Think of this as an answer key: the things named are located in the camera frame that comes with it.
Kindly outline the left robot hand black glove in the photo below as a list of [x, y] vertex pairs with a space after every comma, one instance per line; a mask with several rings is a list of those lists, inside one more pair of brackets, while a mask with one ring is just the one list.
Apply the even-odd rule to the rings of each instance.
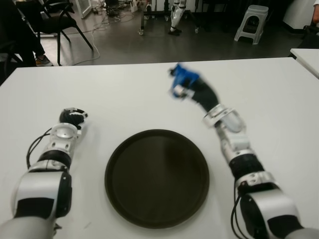
[[87, 117], [88, 117], [88, 114], [81, 109], [67, 108], [61, 112], [59, 116], [59, 122], [72, 124], [78, 130], [80, 130], [82, 128], [81, 124], [84, 123]]

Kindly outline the right robot hand black glove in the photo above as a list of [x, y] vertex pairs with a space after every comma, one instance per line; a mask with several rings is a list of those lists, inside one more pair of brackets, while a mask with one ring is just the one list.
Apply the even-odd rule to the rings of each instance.
[[169, 70], [169, 74], [173, 77], [171, 92], [174, 97], [190, 98], [206, 112], [209, 112], [219, 104], [216, 93], [199, 74], [189, 71], [178, 64]]

